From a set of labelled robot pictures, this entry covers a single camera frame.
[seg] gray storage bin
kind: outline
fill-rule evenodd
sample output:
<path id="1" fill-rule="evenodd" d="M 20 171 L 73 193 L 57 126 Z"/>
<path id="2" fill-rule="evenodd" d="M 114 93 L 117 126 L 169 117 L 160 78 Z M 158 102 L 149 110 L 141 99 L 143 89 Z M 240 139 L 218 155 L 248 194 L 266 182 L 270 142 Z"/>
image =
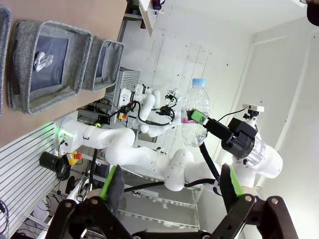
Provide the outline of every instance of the gray storage bin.
<path id="1" fill-rule="evenodd" d="M 98 91 L 114 85 L 119 77 L 123 44 L 94 37 L 82 88 Z"/>
<path id="2" fill-rule="evenodd" d="M 54 52 L 59 60 L 53 58 L 55 65 L 41 72 L 42 77 L 35 72 L 33 63 L 39 45 L 45 41 L 49 42 L 45 53 Z M 62 42 L 63 46 L 56 45 L 56 41 Z M 34 115 L 77 95 L 91 44 L 92 34 L 83 29 L 56 21 L 19 21 L 14 27 L 10 47 L 10 106 Z"/>
<path id="3" fill-rule="evenodd" d="M 12 15 L 10 9 L 0 5 L 0 119 L 3 108 L 3 81 L 5 70 L 6 49 L 8 46 Z"/>

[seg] blue bottle cap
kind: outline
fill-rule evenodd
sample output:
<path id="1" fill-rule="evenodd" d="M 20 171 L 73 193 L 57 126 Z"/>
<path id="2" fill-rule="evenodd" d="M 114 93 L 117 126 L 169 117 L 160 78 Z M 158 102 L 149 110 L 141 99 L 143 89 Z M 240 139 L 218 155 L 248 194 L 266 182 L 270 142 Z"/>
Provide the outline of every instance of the blue bottle cap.
<path id="1" fill-rule="evenodd" d="M 191 83 L 193 86 L 205 86 L 206 80 L 202 78 L 193 78 L 193 81 Z"/>

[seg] screw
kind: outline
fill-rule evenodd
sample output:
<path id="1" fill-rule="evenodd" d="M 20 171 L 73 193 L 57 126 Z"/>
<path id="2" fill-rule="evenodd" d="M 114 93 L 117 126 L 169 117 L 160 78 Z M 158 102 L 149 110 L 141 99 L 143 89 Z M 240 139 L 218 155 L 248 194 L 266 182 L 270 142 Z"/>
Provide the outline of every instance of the screw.
<path id="1" fill-rule="evenodd" d="M 273 198 L 273 199 L 271 200 L 271 202 L 272 202 L 273 204 L 277 204 L 277 203 L 278 203 L 278 200 L 277 200 L 276 198 Z"/>
<path id="2" fill-rule="evenodd" d="M 96 200 L 96 199 L 93 198 L 93 199 L 91 199 L 91 203 L 92 203 L 92 204 L 98 204 L 98 200 Z"/>
<path id="3" fill-rule="evenodd" d="M 247 202 L 251 202 L 251 200 L 253 200 L 250 196 L 246 196 L 245 197 L 245 200 L 247 201 Z"/>
<path id="4" fill-rule="evenodd" d="M 65 206 L 66 206 L 67 208 L 70 208 L 70 207 L 72 206 L 72 203 L 67 202 L 67 203 L 65 203 Z"/>

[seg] black round object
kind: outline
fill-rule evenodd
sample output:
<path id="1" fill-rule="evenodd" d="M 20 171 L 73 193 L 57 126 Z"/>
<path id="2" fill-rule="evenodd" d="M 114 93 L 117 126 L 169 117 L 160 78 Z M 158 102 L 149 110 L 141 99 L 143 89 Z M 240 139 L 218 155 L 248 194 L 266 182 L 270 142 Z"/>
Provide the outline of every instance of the black round object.
<path id="1" fill-rule="evenodd" d="M 62 159 L 48 152 L 43 152 L 40 156 L 40 165 L 53 172 L 59 172 L 62 169 Z"/>

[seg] brown table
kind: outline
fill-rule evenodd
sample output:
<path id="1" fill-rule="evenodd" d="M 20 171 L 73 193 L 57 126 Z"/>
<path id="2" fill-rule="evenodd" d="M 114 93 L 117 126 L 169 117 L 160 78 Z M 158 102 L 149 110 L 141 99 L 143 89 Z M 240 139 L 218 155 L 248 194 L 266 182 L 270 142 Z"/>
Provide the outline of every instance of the brown table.
<path id="1" fill-rule="evenodd" d="M 86 29 L 110 40 L 117 40 L 127 2 L 125 0 L 0 0 L 12 11 L 13 24 L 18 19 L 56 20 Z M 102 98 L 105 90 L 81 92 L 68 100 L 34 116 L 8 107 L 4 94 L 0 120 L 0 148 L 24 134 L 59 118 L 68 112 Z"/>

